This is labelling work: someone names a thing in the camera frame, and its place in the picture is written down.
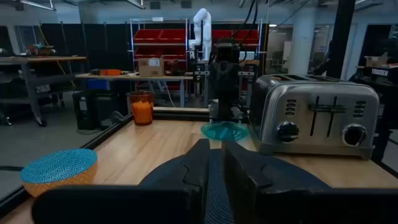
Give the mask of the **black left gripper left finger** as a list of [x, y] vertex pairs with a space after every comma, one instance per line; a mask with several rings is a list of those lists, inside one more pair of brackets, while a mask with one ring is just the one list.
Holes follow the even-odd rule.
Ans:
[[210, 142], [151, 171], [138, 185], [66, 185], [39, 196], [34, 223], [203, 223]]

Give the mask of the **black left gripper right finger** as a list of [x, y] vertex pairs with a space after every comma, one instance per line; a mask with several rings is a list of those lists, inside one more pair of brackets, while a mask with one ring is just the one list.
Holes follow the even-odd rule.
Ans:
[[397, 223], [396, 189], [332, 188], [236, 142], [224, 142], [222, 153], [236, 223]]

